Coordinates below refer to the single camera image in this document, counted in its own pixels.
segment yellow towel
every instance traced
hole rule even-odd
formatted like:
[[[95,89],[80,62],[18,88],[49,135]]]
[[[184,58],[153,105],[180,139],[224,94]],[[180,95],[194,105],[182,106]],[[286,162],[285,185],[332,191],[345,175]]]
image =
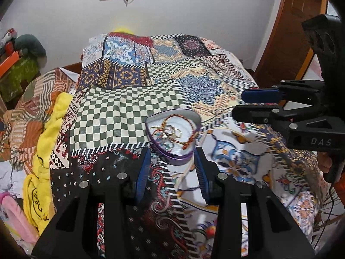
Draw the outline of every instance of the yellow towel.
[[[44,126],[45,131],[38,139],[37,151],[32,160],[34,174],[29,174],[24,181],[24,213],[29,222],[38,228],[40,235],[54,216],[49,158],[72,98],[72,95],[66,92],[56,98],[51,117]]]

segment checkered pattern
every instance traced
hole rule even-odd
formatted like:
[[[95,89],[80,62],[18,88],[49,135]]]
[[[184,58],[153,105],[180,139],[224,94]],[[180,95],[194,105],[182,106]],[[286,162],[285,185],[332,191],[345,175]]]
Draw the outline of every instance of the checkered pattern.
[[[70,130],[70,151],[109,143],[147,142],[145,119],[155,113],[186,108],[174,81],[151,87],[105,90],[91,87]]]
[[[174,74],[184,68],[197,67],[202,63],[193,58],[183,59],[171,64],[147,64],[149,77],[162,77]]]
[[[175,37],[180,37],[184,34],[171,34],[171,35],[155,35],[151,36],[152,39],[160,39],[160,40],[165,40],[165,39],[172,39]]]
[[[252,87],[257,87],[257,84],[253,83],[253,82],[245,82],[243,80],[240,80],[240,79],[237,79],[234,77],[229,77],[229,76],[222,75],[222,74],[218,74],[218,75],[224,82],[231,85],[239,93],[242,93],[242,91],[244,91],[246,89],[250,89]]]

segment orange box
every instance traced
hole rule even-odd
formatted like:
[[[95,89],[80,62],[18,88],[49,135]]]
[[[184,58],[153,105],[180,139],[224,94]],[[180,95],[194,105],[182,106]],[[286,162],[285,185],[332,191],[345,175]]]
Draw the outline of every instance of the orange box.
[[[13,64],[15,64],[17,61],[19,60],[19,54],[18,51],[15,51],[14,53],[12,53],[11,56],[9,56],[8,58],[6,58],[4,60],[4,62],[2,62],[0,64],[0,77],[2,77],[8,69],[11,68],[11,66]]]

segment blue gripper pad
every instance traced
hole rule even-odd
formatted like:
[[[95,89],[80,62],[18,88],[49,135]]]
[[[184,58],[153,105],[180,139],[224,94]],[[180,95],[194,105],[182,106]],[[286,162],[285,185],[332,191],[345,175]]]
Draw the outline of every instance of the blue gripper pad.
[[[279,103],[282,94],[279,89],[248,89],[242,92],[242,100],[246,103]]]

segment door frame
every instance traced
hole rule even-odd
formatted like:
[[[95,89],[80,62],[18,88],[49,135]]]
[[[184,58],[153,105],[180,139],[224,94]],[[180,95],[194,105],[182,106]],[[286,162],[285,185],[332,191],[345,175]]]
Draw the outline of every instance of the door frame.
[[[270,38],[268,39],[268,42],[267,42],[267,45],[266,45],[266,48],[262,54],[262,57],[260,59],[260,62],[257,66],[257,68],[255,69],[255,72],[254,72],[254,77],[258,75],[258,71],[262,68],[263,64],[265,63],[265,60],[268,56],[268,51],[269,51],[269,48],[272,44],[272,41],[273,41],[273,38],[275,36],[275,33],[277,31],[277,28],[278,28],[278,24],[279,24],[279,21],[280,21],[280,18],[282,16],[282,9],[283,9],[283,6],[284,6],[284,3],[285,3],[285,0],[281,0],[280,4],[279,4],[279,9],[278,9],[278,13],[277,13],[277,17],[276,17],[276,20],[274,22],[274,25],[273,25],[273,28],[272,28],[272,32],[270,34]],[[320,8],[320,14],[325,14],[327,12],[327,0],[321,0],[321,8]],[[296,78],[295,80],[300,80],[304,77],[305,73],[307,72],[308,70],[308,67],[313,59],[313,56],[314,56],[314,52],[312,50],[312,48],[309,49],[308,51],[308,54],[298,72],[298,74],[296,75]]]

